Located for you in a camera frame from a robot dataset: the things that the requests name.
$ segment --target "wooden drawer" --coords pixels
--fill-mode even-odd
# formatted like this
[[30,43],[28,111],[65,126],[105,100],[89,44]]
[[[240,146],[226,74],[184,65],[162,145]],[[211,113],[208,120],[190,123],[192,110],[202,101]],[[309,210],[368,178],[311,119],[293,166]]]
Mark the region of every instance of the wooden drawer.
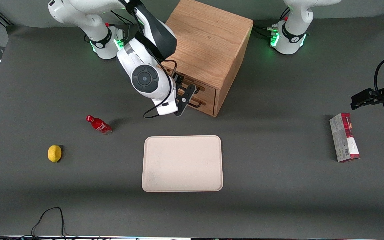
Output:
[[[169,57],[177,62],[176,71],[204,87],[191,103],[203,102],[197,110],[216,117],[241,67],[253,20],[180,0],[166,25],[177,38],[176,52]],[[171,71],[174,67],[173,62],[162,64]]]
[[187,86],[192,83],[195,84],[197,88],[199,88],[199,91],[197,94],[193,95],[191,103],[193,105],[199,105],[199,103],[201,103],[201,106],[199,108],[195,108],[192,106],[189,107],[195,108],[198,111],[204,112],[205,114],[213,115],[216,89],[207,86],[201,82],[191,80],[187,76],[183,80],[182,85],[183,87],[187,88]]

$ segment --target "coca-cola bottle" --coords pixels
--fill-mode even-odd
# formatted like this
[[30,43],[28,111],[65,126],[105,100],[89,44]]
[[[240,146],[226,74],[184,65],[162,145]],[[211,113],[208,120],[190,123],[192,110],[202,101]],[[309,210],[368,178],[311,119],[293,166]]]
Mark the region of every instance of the coca-cola bottle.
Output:
[[104,135],[109,135],[112,132],[111,126],[106,124],[102,119],[95,118],[91,115],[87,116],[87,122],[91,123],[91,126],[93,126],[94,129],[97,131],[103,133]]

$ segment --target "bottle cap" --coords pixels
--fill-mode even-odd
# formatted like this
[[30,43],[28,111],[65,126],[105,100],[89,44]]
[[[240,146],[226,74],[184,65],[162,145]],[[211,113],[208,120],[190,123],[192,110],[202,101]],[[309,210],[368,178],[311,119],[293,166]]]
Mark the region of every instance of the bottle cap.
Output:
[[91,115],[87,116],[87,122],[92,123],[94,121],[94,117]]

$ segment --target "cardboard box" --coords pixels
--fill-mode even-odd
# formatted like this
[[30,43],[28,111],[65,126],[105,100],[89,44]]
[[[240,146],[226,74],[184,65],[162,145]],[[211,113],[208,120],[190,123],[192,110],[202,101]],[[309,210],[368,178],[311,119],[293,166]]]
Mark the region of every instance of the cardboard box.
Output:
[[344,163],[360,158],[355,138],[352,134],[350,113],[340,113],[330,120],[337,161]]

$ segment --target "lemon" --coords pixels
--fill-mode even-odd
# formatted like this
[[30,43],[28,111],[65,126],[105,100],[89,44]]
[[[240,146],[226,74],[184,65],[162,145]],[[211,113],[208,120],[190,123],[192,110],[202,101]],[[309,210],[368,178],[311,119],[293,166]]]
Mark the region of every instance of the lemon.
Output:
[[61,148],[60,146],[53,145],[48,149],[48,159],[53,163],[58,162],[61,158]]

